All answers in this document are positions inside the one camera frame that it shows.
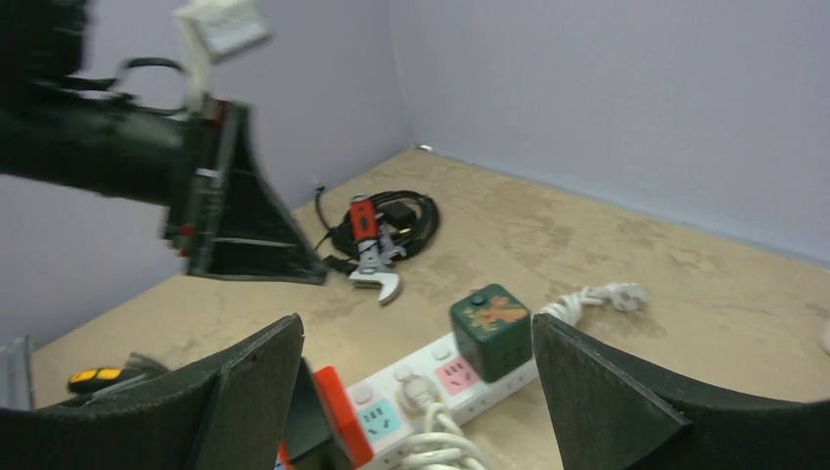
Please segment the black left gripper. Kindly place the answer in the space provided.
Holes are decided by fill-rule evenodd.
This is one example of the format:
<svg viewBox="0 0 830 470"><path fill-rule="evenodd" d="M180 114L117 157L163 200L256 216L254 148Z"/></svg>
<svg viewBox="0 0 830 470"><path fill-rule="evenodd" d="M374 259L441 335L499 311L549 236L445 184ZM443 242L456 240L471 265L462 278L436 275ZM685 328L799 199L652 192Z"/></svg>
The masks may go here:
<svg viewBox="0 0 830 470"><path fill-rule="evenodd" d="M255 156L250 107L193 89L160 109L118 90L158 57L83 78L84 1L1 5L4 174L166 210L162 237L188 273L225 281L322 285L327 269Z"/></svg>

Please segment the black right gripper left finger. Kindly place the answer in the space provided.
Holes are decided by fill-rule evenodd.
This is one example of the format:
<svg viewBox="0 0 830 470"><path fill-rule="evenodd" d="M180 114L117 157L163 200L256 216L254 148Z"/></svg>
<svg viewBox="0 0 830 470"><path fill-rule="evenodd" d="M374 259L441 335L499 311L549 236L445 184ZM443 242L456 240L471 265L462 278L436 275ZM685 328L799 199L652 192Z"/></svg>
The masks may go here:
<svg viewBox="0 0 830 470"><path fill-rule="evenodd" d="M137 385L1 412L4 469L270 469L300 366L283 317L238 344Z"/></svg>

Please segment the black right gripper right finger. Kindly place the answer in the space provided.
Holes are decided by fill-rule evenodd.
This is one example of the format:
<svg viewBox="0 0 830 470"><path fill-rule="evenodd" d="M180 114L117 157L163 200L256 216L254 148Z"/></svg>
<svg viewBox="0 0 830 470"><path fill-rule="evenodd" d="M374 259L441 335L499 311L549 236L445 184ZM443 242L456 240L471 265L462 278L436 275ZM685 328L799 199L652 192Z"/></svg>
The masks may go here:
<svg viewBox="0 0 830 470"><path fill-rule="evenodd" d="M826 469L829 402L710 385L547 314L532 345L566 469Z"/></svg>

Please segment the red cube socket adapter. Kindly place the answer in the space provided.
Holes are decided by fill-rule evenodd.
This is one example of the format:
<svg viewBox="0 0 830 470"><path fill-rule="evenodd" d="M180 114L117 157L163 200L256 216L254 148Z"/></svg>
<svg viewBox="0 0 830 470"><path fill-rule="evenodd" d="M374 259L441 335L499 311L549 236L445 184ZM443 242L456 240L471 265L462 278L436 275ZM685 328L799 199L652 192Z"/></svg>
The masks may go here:
<svg viewBox="0 0 830 470"><path fill-rule="evenodd" d="M374 450L358 422L357 414L347 397L346 388L337 370L332 366L325 366L316 371L312 369L312 371L323 389L324 399L333 417L336 432L351 456L353 468L348 470L357 469L369 463L374 457ZM281 459L281 444L275 467L287 469Z"/></svg>

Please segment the green cube socket adapter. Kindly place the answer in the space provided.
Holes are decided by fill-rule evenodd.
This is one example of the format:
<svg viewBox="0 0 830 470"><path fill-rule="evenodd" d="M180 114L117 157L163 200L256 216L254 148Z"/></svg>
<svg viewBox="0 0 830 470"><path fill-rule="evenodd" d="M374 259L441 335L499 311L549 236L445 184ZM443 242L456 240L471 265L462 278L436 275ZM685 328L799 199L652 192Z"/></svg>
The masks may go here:
<svg viewBox="0 0 830 470"><path fill-rule="evenodd" d="M531 312L499 284L489 284L449 308L457 350L493 383L533 358Z"/></svg>

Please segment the white power strip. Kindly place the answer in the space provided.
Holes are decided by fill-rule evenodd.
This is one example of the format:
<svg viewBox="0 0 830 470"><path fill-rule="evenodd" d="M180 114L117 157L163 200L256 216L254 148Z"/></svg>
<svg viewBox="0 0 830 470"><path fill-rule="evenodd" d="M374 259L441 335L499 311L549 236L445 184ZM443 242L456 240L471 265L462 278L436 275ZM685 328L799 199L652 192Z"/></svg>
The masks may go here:
<svg viewBox="0 0 830 470"><path fill-rule="evenodd" d="M484 381L447 334L346 388L374 450L357 469L487 469L485 453L462 431L537 376L534 360Z"/></svg>

